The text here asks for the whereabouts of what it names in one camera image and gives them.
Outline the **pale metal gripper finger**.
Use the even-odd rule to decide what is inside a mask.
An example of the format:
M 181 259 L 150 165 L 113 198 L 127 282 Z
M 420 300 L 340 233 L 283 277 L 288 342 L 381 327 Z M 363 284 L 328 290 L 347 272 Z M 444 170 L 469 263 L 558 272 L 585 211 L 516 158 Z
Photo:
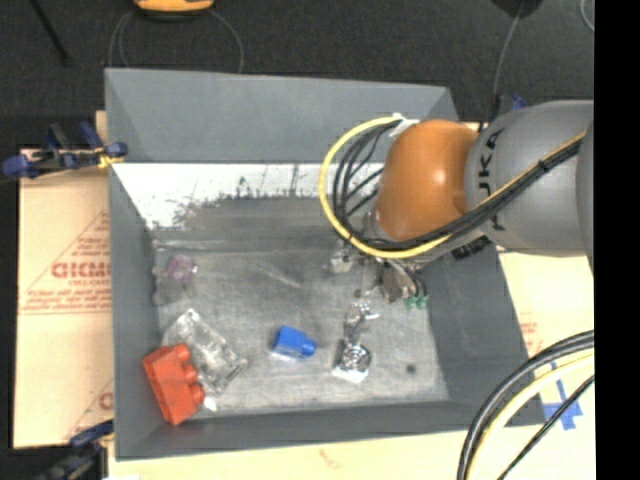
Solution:
M 343 337 L 347 343 L 359 343 L 370 324 L 379 318 L 368 301 L 360 301 L 351 305 L 344 317 Z
M 353 267 L 353 253 L 346 248 L 335 250 L 327 262 L 327 270 L 334 275 L 348 273 Z

